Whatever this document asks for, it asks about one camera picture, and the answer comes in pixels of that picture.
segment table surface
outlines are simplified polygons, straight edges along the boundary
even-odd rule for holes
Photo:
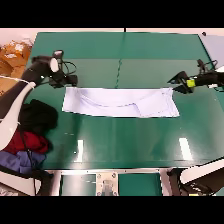
[[[209,57],[197,35],[157,33],[39,33],[31,57],[64,50],[77,66],[78,87],[161,88],[184,70],[198,74],[197,59]],[[118,64],[121,69],[118,76]],[[207,87],[175,92],[178,118],[110,118],[62,112],[65,88],[36,88],[27,98],[56,108],[58,126],[47,138],[53,150],[44,169],[112,169],[190,166],[222,157],[222,95]],[[191,158],[180,138],[188,141]],[[77,141],[83,140],[82,162]]]

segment blue cloth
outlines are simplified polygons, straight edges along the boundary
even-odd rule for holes
[[[30,154],[35,168],[46,158],[45,155],[36,152],[30,152]],[[29,174],[32,171],[26,151],[19,151],[16,155],[4,150],[0,151],[0,165],[23,174]]]

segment red cloth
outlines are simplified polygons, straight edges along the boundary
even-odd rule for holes
[[[42,137],[38,136],[32,132],[23,132],[24,140],[26,143],[26,147],[33,152],[37,153],[45,153],[48,150],[48,141]],[[24,144],[19,131],[16,131],[9,142],[9,144],[3,149],[9,153],[14,155],[17,154],[18,151],[24,151]]]

